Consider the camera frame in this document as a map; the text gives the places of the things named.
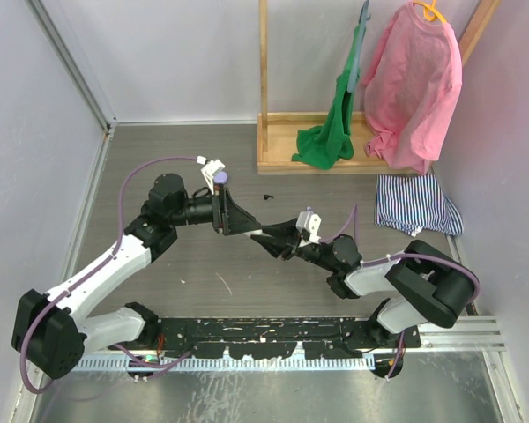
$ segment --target clothing rack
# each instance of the clothing rack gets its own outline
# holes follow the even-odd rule
[[[464,31],[458,47],[462,64],[473,53],[484,29],[494,15],[501,0],[481,0]],[[261,113],[257,119],[257,171],[259,174],[403,174],[404,169],[390,169],[386,162],[369,157],[364,145],[374,136],[362,112],[353,112],[351,123],[354,156],[339,160],[330,170],[321,170],[301,162],[293,162],[297,152],[298,130],[325,122],[327,112],[268,111],[268,7],[267,0],[259,0],[260,54],[261,54]]]

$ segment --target wooden table surface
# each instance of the wooden table surface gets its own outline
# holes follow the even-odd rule
[[[328,236],[340,229],[358,202],[359,247],[366,260],[403,249],[412,240],[394,229],[375,226],[375,175],[258,176],[256,125],[120,126],[101,177],[79,269],[115,240],[116,199],[125,176],[145,161],[170,155],[222,160],[233,199],[263,224],[289,220],[311,206],[322,218],[320,235]],[[126,224],[138,215],[158,175],[178,173],[192,193],[205,186],[199,168],[192,162],[171,162],[138,174],[125,196]],[[265,201],[264,194],[274,199]],[[352,227],[347,232],[352,234]],[[166,254],[119,286],[95,313],[137,301],[159,316],[368,316],[384,298],[371,294],[341,300],[325,282],[327,271],[298,258],[275,260],[244,235],[224,237],[202,225],[180,227],[178,236]],[[419,239],[450,252],[442,234],[424,231]]]

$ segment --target striped cloth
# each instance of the striped cloth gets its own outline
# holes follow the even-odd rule
[[[376,224],[415,236],[422,229],[460,235],[462,218],[432,174],[414,178],[380,174],[376,188]]]

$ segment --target wall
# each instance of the wall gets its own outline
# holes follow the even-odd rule
[[[362,66],[404,2],[370,2]],[[351,47],[361,1],[268,3],[270,111],[327,110]],[[438,6],[461,34],[477,3],[442,0]],[[76,34],[120,122],[257,118],[258,0],[45,4],[62,4],[70,28],[61,29]],[[359,108],[361,96],[356,98]]]
[[[0,421],[19,387],[18,299],[62,277],[101,140],[26,3],[0,0]]]
[[[529,1],[503,0],[466,64],[437,171],[529,404]]]

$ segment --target purple cap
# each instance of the purple cap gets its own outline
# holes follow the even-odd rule
[[[225,185],[227,183],[227,179],[229,179],[229,176],[227,176],[225,172],[219,172],[214,176],[213,181],[215,183]]]

